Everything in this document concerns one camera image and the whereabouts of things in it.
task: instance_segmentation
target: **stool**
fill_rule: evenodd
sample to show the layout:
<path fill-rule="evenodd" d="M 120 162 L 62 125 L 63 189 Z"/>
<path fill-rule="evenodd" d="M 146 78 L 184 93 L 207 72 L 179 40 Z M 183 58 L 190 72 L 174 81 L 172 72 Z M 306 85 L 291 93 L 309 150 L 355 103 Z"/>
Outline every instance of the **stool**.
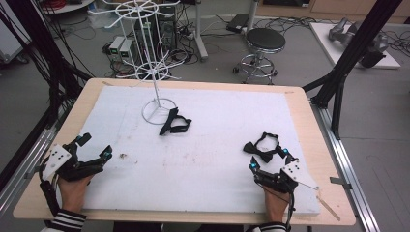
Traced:
<path fill-rule="evenodd" d="M 242 83 L 248 84 L 252 77 L 268 77 L 269 85 L 273 85 L 272 77 L 278 74 L 274 63 L 265 54 L 275 54 L 284 49 L 286 40 L 279 32 L 268 28 L 254 28 L 247 32 L 247 43 L 253 54 L 242 58 L 233 68 L 234 73 L 244 71 L 248 77 Z"/>

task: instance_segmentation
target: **electronic device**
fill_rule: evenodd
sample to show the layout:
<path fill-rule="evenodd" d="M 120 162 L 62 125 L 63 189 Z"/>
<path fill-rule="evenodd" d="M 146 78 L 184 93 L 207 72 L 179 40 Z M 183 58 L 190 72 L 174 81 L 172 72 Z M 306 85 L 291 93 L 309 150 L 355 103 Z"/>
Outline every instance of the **electronic device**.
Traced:
<path fill-rule="evenodd" d="M 43 160 L 40 166 L 40 188 L 54 216 L 60 210 L 54 187 L 56 186 L 56 176 L 58 175 L 68 182 L 78 181 L 102 172 L 105 164 L 112 158 L 112 148 L 108 145 L 99 154 L 98 158 L 89 161 L 79 161 L 77 148 L 78 146 L 82 147 L 90 139 L 90 133 L 84 133 L 82 136 L 77 136 L 69 144 L 64 144 L 63 146 L 55 144 L 50 151 L 50 155 Z M 52 183 L 50 183 L 48 178 L 53 173 L 54 178 L 52 178 Z"/>
<path fill-rule="evenodd" d="M 242 28 L 247 26 L 249 19 L 248 14 L 236 14 L 234 18 L 226 25 L 226 30 L 232 31 L 235 33 L 241 33 Z"/>
<path fill-rule="evenodd" d="M 120 48 L 120 55 L 125 65 L 133 65 L 136 58 L 135 41 L 125 39 L 123 45 Z"/>
<path fill-rule="evenodd" d="M 175 20 L 175 6 L 161 6 L 160 13 L 172 16 L 159 15 L 158 26 L 160 27 L 160 36 L 162 40 L 162 48 L 165 51 L 177 48 L 176 37 L 176 20 Z"/>
<path fill-rule="evenodd" d="M 120 48 L 123 45 L 124 37 L 115 38 L 114 42 L 109 46 L 109 59 L 113 62 L 121 62 Z"/>
<path fill-rule="evenodd" d="M 310 0 L 263 0 L 263 5 L 308 7 Z"/>

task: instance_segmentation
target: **floor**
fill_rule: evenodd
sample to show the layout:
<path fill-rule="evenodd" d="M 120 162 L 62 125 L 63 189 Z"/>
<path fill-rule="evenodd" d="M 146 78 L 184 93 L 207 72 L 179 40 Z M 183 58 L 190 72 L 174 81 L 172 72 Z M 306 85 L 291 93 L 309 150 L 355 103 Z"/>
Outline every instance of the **floor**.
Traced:
<path fill-rule="evenodd" d="M 86 12 L 67 14 L 61 22 L 68 25 L 87 16 Z M 204 25 L 211 25 L 219 19 L 209 17 L 203 21 Z M 70 27 L 73 33 L 67 41 L 71 49 L 95 76 L 109 75 L 110 67 L 102 47 L 120 35 L 121 30 L 92 30 L 88 21 Z M 214 23 L 209 30 L 209 34 L 228 33 L 223 23 Z M 409 31 L 410 27 L 389 25 L 386 30 L 399 34 Z M 292 28 L 286 32 L 285 38 L 285 50 L 270 56 L 278 69 L 274 80 L 276 85 L 302 87 L 332 69 L 331 62 L 309 29 Z M 248 52 L 243 36 L 206 36 L 203 40 L 209 52 L 208 61 L 174 68 L 173 75 L 182 77 L 183 81 L 240 83 L 244 80 L 243 74 L 232 72 Z M 56 42 L 63 50 L 61 42 Z M 388 51 L 401 65 L 400 69 L 354 69 L 349 74 L 341 110 L 340 136 L 380 230 L 398 232 L 410 228 L 410 182 L 406 178 L 410 165 L 410 58 L 390 48 Z M 266 79 L 256 79 L 250 84 L 267 83 Z M 12 62 L 0 70 L 1 169 L 46 110 L 47 91 L 32 63 Z M 313 97 L 316 93 L 317 90 L 312 90 L 307 96 Z M 2 212 L 0 231 L 40 231 L 44 226 L 41 221 L 13 218 L 16 200 L 6 212 Z M 167 226 L 168 231 L 192 231 L 195 227 L 186 224 Z M 352 227 L 313 226 L 312 229 L 362 231 L 359 222 Z M 87 221 L 83 231 L 111 230 L 111 221 Z M 306 230 L 305 226 L 293 226 L 292 229 Z"/>

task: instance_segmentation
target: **white foam board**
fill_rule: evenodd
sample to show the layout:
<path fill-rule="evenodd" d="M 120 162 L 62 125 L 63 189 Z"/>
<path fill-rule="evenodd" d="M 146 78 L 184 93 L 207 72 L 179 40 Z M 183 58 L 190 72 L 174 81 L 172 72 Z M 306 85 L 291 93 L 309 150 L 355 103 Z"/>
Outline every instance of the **white foam board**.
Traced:
<path fill-rule="evenodd" d="M 278 134 L 280 145 L 306 165 L 284 94 L 161 89 L 192 119 L 187 132 L 166 136 L 141 117 L 154 96 L 152 88 L 102 89 L 81 130 L 92 139 L 78 156 L 92 160 L 109 144 L 113 158 L 93 178 L 85 209 L 262 213 L 264 193 L 242 149 L 263 131 Z M 273 149 L 272 141 L 260 149 Z M 284 166 L 278 155 L 268 164 L 256 158 L 266 171 Z M 319 213 L 314 189 L 299 185 L 295 194 L 296 215 Z"/>

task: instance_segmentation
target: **sleeve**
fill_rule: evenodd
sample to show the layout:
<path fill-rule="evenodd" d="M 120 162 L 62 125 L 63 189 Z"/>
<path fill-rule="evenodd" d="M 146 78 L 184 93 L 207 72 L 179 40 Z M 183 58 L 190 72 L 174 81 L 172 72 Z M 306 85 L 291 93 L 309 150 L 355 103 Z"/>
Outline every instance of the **sleeve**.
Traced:
<path fill-rule="evenodd" d="M 261 225 L 253 226 L 247 232 L 285 232 L 286 225 L 281 222 L 269 222 Z"/>
<path fill-rule="evenodd" d="M 41 232 L 80 232 L 86 216 L 61 209 L 48 228 Z"/>

